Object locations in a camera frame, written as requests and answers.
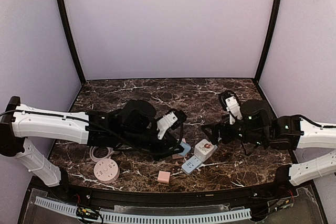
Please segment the pink cube socket adapter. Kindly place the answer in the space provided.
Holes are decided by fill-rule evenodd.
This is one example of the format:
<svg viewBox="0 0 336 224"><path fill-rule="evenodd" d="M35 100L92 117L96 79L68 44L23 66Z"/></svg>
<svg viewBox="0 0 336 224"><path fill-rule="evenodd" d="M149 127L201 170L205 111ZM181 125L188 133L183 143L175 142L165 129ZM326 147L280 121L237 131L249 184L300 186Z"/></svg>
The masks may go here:
<svg viewBox="0 0 336 224"><path fill-rule="evenodd" d="M186 139L183 138L183 139L182 139L182 142L183 142L183 143L186 143ZM186 155L183 155L183 156L182 156L182 155L180 155L180 154L173 154L173 155L172 155L172 158L173 158L173 159L180 159L180 158L184 158L185 156L186 156Z"/></svg>

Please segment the blue charger plug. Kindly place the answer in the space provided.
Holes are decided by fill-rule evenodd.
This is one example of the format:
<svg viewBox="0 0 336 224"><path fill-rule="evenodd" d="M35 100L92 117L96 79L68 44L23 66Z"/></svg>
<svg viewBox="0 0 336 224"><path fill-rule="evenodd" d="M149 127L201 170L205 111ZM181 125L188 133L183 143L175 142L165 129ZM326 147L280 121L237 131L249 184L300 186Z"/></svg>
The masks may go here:
<svg viewBox="0 0 336 224"><path fill-rule="evenodd" d="M180 155L187 155L189 153L189 151L191 150L191 146L187 143L180 143L180 146L183 148L183 150L181 152L179 152L178 154Z"/></svg>

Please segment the blue power strip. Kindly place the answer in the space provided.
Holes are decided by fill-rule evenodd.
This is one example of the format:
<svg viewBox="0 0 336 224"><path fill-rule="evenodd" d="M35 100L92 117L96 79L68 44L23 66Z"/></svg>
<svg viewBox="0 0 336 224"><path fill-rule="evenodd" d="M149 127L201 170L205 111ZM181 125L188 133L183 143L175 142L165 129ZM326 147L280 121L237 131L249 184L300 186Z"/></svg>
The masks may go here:
<svg viewBox="0 0 336 224"><path fill-rule="evenodd" d="M214 145L215 149L213 154L215 153L215 151L218 149L217 145ZM200 161L195 155L193 155L191 158L189 158L182 166L181 169L182 171L187 174L190 175L193 171L195 171L197 168L199 168L204 162Z"/></svg>

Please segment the white cube socket adapter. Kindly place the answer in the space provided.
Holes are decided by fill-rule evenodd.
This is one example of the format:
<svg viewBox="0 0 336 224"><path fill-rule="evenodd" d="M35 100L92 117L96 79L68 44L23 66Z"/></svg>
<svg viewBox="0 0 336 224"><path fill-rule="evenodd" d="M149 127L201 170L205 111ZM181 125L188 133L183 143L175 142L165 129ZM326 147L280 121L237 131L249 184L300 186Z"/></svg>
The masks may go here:
<svg viewBox="0 0 336 224"><path fill-rule="evenodd" d="M206 161L214 152L215 146L206 139L195 145L194 155L202 162Z"/></svg>

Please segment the pink charger plug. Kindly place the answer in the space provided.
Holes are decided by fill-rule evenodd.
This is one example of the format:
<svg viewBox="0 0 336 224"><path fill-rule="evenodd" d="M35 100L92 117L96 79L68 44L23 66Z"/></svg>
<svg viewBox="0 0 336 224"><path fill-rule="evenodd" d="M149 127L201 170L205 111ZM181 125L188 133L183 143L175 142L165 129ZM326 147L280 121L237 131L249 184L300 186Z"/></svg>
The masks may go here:
<svg viewBox="0 0 336 224"><path fill-rule="evenodd" d="M170 182L170 176L171 173L170 172L166 172L166 171L159 171L158 173L158 177L157 177L157 181L159 183L165 183L168 184Z"/></svg>

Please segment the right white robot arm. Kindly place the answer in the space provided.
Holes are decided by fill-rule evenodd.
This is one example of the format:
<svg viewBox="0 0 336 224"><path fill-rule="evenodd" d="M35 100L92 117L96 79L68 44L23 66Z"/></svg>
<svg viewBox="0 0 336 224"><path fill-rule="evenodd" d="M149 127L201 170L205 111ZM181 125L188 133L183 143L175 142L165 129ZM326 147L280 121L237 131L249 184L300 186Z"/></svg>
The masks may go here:
<svg viewBox="0 0 336 224"><path fill-rule="evenodd" d="M238 140L255 147L278 151L327 148L330 152L299 164L278 167L275 183L298 186L308 180L335 173L335 125L314 122L303 115L275 118L267 101L248 100L243 104L228 98L228 112L222 121L203 125L202 131L214 145Z"/></svg>

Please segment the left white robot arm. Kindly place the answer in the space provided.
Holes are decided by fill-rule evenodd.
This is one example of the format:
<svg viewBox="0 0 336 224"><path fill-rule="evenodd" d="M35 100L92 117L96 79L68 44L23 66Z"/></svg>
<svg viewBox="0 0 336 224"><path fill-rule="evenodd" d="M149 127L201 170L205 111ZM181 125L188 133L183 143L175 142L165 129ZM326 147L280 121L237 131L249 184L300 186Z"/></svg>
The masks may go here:
<svg viewBox="0 0 336 224"><path fill-rule="evenodd" d="M144 100L130 100L111 112L75 112L40 110L11 97L1 113L1 155L18 159L48 187L67 188L67 172L41 154L29 137L53 138L117 151L122 145L154 159L185 155L182 142L187 116L170 109L161 117Z"/></svg>

